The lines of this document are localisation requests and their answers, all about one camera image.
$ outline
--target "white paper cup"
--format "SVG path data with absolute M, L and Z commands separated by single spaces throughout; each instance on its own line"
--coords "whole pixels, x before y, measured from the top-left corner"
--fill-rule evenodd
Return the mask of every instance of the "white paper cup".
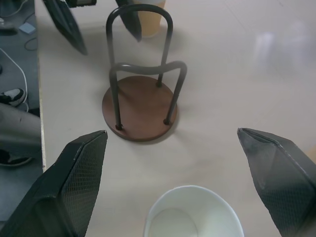
M 165 0 L 134 0 L 135 4 L 144 3 L 156 5 L 161 8 L 164 8 Z M 153 37 L 160 31 L 160 21 L 161 15 L 148 12 L 148 11 L 139 11 L 138 12 L 140 24 L 142 26 L 142 36 L 145 38 Z
M 216 193 L 182 186 L 161 196 L 146 218 L 144 237 L 244 237 L 234 210 Z

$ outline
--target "beige paper cup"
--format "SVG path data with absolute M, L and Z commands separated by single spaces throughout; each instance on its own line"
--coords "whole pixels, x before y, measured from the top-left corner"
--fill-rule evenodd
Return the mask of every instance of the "beige paper cup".
M 134 0 L 135 4 L 144 3 L 156 5 L 164 8 L 165 0 Z M 140 24 L 142 25 L 142 36 L 145 38 L 153 37 L 160 31 L 161 15 L 148 11 L 138 12 Z

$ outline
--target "black cable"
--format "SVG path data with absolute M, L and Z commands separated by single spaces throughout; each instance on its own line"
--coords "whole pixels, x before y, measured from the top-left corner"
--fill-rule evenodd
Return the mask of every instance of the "black cable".
M 33 12 L 31 15 L 29 15 L 27 18 L 25 18 L 25 20 L 24 20 L 23 24 L 24 24 L 24 23 L 26 23 L 26 22 L 27 22 L 27 20 L 28 20 L 31 16 L 33 16 L 34 14 L 35 14 L 35 12 Z
M 19 13 L 23 7 L 24 4 L 26 4 L 28 2 L 28 0 L 24 0 L 20 7 L 14 12 L 14 13 L 11 13 L 10 15 L 6 15 L 6 16 L 0 16 L 1 18 L 6 18 L 6 17 L 11 17 L 11 16 L 14 16 L 15 14 Z
M 24 44 L 24 48 L 27 50 L 27 51 L 36 51 L 38 48 L 27 48 L 27 44 L 33 40 L 37 40 L 37 37 L 34 37 L 32 39 L 29 39 L 28 41 L 25 42 Z

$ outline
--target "sneaker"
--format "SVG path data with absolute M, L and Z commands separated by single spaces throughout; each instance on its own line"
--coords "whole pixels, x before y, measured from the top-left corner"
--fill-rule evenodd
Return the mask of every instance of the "sneaker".
M 0 34 L 11 36 L 17 34 L 18 31 L 11 22 L 4 21 L 0 18 Z
M 0 166 L 17 167 L 30 162 L 32 158 L 19 158 L 9 152 L 0 150 Z
M 13 89 L 0 93 L 0 103 L 17 107 L 26 97 L 26 93 L 22 89 Z

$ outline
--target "round wooden base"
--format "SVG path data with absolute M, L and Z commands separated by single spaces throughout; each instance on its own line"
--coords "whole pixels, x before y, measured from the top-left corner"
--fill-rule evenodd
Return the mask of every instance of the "round wooden base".
M 123 139 L 151 141 L 164 135 L 174 124 L 178 108 L 174 109 L 171 124 L 163 120 L 171 103 L 173 93 L 165 85 L 156 86 L 157 80 L 145 76 L 132 76 L 118 81 L 118 101 L 123 130 L 115 128 L 116 120 L 109 88 L 104 95 L 102 111 L 110 129 Z

